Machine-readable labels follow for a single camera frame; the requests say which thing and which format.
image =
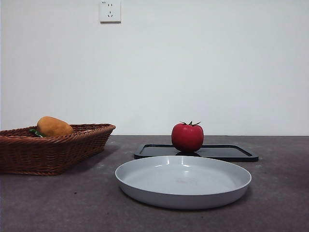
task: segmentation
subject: wall socket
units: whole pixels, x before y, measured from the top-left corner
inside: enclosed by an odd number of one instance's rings
[[[101,0],[99,3],[99,17],[101,23],[120,23],[121,1]]]

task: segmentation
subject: brown wicker basket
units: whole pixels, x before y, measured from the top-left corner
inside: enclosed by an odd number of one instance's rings
[[[29,129],[0,131],[0,173],[58,175],[72,165],[104,150],[111,124],[71,125],[74,133],[34,137]]]

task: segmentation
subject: black plastic tray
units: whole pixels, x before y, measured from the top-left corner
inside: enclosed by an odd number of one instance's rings
[[[236,145],[203,145],[196,152],[186,153],[168,144],[142,144],[134,153],[135,159],[153,156],[199,156],[224,161],[255,162],[259,157]]]

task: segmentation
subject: gray countertop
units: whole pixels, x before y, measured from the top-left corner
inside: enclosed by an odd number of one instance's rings
[[[126,196],[114,177],[143,143],[170,136],[111,136],[105,151],[62,175],[0,175],[1,232],[306,232],[309,231],[309,136],[205,136],[260,157],[234,162],[252,175],[238,201],[208,210],[171,210]]]

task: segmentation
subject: gray plate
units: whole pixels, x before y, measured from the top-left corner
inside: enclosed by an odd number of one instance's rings
[[[173,209],[206,209],[239,199],[250,173],[235,164],[202,157],[136,159],[115,171],[120,188],[146,204]]]

